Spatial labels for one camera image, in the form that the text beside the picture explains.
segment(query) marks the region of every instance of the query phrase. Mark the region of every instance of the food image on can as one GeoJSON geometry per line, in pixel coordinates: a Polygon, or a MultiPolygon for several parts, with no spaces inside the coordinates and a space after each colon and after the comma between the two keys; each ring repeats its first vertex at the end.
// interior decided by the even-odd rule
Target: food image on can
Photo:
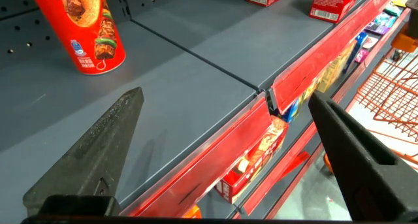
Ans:
{"type": "Polygon", "coordinates": [[[77,69],[102,74],[125,60],[116,24],[106,0],[35,0],[77,69]]]}

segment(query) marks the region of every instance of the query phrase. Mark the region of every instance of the store floor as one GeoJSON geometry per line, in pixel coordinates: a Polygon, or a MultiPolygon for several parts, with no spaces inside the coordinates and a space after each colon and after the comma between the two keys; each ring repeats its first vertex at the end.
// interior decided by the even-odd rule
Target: store floor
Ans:
{"type": "Polygon", "coordinates": [[[323,152],[284,202],[275,219],[351,221],[335,177],[323,152]]]}

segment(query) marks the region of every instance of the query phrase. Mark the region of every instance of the chip can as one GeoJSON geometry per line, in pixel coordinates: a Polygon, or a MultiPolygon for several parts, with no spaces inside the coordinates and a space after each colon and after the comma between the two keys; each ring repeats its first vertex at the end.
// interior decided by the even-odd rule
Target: chip can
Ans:
{"type": "Polygon", "coordinates": [[[83,74],[102,74],[126,58],[106,0],[35,0],[83,74]]]}

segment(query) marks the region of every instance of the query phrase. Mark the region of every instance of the shopping cart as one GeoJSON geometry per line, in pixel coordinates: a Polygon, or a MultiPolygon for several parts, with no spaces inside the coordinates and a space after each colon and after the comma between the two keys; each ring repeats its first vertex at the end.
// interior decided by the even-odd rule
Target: shopping cart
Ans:
{"type": "MultiPolygon", "coordinates": [[[[384,121],[400,129],[412,140],[387,133],[373,133],[418,145],[418,49],[416,14],[405,24],[370,76],[357,90],[355,99],[374,113],[374,120],[384,121]]],[[[392,148],[399,157],[418,165],[417,154],[408,155],[392,148]]]]}

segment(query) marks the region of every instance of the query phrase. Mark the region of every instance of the gray metal shelf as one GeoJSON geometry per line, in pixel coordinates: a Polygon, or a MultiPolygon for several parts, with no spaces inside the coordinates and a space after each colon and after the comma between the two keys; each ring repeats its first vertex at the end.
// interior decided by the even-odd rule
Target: gray metal shelf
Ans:
{"type": "Polygon", "coordinates": [[[170,0],[152,8],[137,1],[128,0],[135,22],[255,89],[269,88],[334,27],[308,17],[313,0],[280,0],[268,8],[245,0],[170,0]]]}
{"type": "MultiPolygon", "coordinates": [[[[16,22],[32,23],[36,16],[43,19],[35,11],[2,21],[0,29],[13,30],[16,22]]],[[[31,27],[22,25],[21,30],[31,27]]],[[[253,89],[133,22],[118,24],[118,30],[127,59],[104,75],[77,72],[49,26],[31,30],[39,36],[31,52],[24,49],[28,40],[22,33],[13,41],[22,48],[2,57],[7,63],[0,69],[2,221],[17,223],[25,217],[23,194],[129,89],[142,87],[144,105],[116,194],[122,206],[255,96],[253,89]]]]}

